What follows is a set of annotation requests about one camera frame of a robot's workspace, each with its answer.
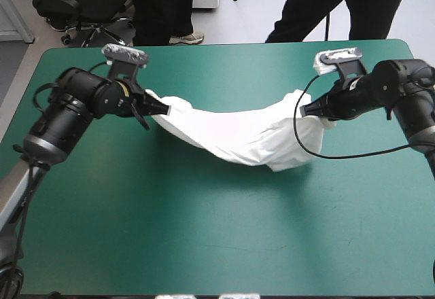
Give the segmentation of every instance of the white cloth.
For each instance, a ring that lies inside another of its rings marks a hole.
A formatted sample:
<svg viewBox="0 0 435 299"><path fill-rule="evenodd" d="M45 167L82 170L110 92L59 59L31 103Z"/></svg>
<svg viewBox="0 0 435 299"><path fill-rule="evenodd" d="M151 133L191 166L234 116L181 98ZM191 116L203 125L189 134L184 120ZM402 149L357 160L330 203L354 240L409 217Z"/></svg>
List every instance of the white cloth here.
<svg viewBox="0 0 435 299"><path fill-rule="evenodd" d="M147 92L160 99L151 90ZM194 109L186 100L167 96L160 100L171 106L169 115L152 117L170 133L218 158L251 166L267 164L277 172L314 158L299 146L294 136L294 107L301 94L302 91L296 90L264 109L232 113ZM300 105L310 102L311 96L306 94ZM314 116L302 118L299 110L296 119L302 143L320 153L325 128L335 124Z"/></svg>

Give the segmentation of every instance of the black wire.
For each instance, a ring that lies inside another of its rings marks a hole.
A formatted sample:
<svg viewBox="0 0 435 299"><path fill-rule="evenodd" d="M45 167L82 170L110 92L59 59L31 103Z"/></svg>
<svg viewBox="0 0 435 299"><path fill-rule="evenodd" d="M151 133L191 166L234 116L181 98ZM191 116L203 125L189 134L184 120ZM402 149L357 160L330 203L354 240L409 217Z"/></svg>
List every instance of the black wire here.
<svg viewBox="0 0 435 299"><path fill-rule="evenodd" d="M307 93L307 90L310 88L311 84L317 78L319 78L318 75L316 75L307 84L307 87L305 87L304 91L302 92L301 96L299 97L298 101L296 102L296 106L294 108L294 118L293 118L294 135L296 137L296 140L297 140L298 144L301 146L301 148L306 153L311 154L313 156L317 156L318 158L325 158L325 159L329 159L329 160L347 160L347 159L351 159L351 158L365 158L365 157L368 157L368 156L376 156L376 155L383 155L383 154L393 153L393 152L397 152L397 151L404 150L406 148L410 148L410 147L414 147L414 146L430 146L430 147L435 147L435 143L414 143L414 144L408 144L408 145L398 146L398 147L391 148L391 149L386 149L386 150L383 150L383 151L364 153L364 154L356 154L356 155L346 155L346 156L327 156L327 155L321 155L321 154L317 154L315 152L312 152L311 150L309 150L308 148L306 148L304 146L304 144L302 143L302 141L299 138L298 131L296 129L296 113L298 112L298 106L299 106L300 101L302 100L302 97Z"/></svg>
<svg viewBox="0 0 435 299"><path fill-rule="evenodd" d="M105 64L106 64L105 61L103 61L103 62L101 62L101 63L97 63L96 65L94 65L94 66L92 66L91 68L89 68L88 72L91 73L91 72L94 71L96 68L98 68L98 67L100 67L100 66L102 66L102 65L105 65Z"/></svg>
<svg viewBox="0 0 435 299"><path fill-rule="evenodd" d="M57 83L44 84L38 87L35 93L33 94L33 106L36 107L38 111L40 111L43 115L44 115L44 110L42 109L41 105L39 105L37 96L43 90L48 90L49 88L56 88L56 87L59 87L59 84Z"/></svg>

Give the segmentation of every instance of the green table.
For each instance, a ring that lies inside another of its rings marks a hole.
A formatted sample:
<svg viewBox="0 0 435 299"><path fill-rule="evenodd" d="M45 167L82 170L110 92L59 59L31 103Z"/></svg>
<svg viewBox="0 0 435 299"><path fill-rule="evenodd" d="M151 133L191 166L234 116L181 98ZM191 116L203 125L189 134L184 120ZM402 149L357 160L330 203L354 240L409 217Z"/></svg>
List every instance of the green table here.
<svg viewBox="0 0 435 299"><path fill-rule="evenodd" d="M411 58L399 40L144 48L141 85L209 111L262 108L303 88L318 51L358 46L368 69ZM100 49L53 49L41 59L0 145L0 176L18 159L39 113L31 97ZM96 71L105 74L105 67ZM337 75L312 87L319 96ZM412 150L316 160L273 173L215 158L151 123L95 121L32 203L23 293L268 295L434 294L435 189ZM324 153L405 143L377 110L326 133Z"/></svg>

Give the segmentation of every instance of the black pants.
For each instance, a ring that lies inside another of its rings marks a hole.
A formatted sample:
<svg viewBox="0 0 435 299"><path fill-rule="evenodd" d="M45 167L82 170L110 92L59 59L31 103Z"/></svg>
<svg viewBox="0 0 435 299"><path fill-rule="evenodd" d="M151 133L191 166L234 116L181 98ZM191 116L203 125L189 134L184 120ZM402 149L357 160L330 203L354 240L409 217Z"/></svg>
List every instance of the black pants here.
<svg viewBox="0 0 435 299"><path fill-rule="evenodd" d="M343 0L287 0L267 43L300 42ZM345 0L349 39L385 39L401 0Z"/></svg>
<svg viewBox="0 0 435 299"><path fill-rule="evenodd" d="M133 0L135 46L162 46L172 35L193 33L192 0Z"/></svg>

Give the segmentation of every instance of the sneaker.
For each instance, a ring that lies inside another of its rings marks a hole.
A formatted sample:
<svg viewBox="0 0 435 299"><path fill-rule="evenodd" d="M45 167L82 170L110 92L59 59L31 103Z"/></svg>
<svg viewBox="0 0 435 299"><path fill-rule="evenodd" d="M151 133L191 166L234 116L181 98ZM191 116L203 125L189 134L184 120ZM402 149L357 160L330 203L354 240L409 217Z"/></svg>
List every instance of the sneaker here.
<svg viewBox="0 0 435 299"><path fill-rule="evenodd" d="M204 33L203 32L193 32L192 34L186 36L171 36L169 40L169 44L188 44L194 45L199 44L204 41Z"/></svg>

